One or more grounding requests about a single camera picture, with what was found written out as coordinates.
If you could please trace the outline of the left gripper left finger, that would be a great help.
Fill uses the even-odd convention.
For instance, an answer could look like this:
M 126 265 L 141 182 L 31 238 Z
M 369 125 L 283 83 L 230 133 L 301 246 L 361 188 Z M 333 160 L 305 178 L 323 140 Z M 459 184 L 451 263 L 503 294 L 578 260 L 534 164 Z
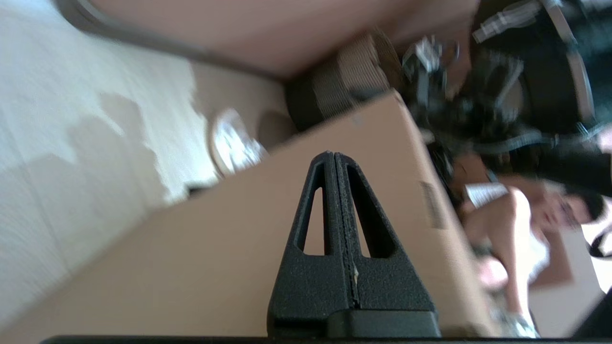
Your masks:
M 325 337 L 330 315 L 355 305 L 350 276 L 355 217 L 341 161 L 340 153 L 325 151 L 310 163 L 267 308 L 270 337 Z M 304 251 L 317 190 L 323 194 L 321 256 Z

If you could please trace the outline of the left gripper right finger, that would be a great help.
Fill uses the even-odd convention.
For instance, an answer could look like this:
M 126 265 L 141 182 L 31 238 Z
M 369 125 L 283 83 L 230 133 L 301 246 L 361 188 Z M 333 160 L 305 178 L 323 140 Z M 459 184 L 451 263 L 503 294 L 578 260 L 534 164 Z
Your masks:
M 350 307 L 434 312 L 435 305 L 356 161 L 335 153 Z

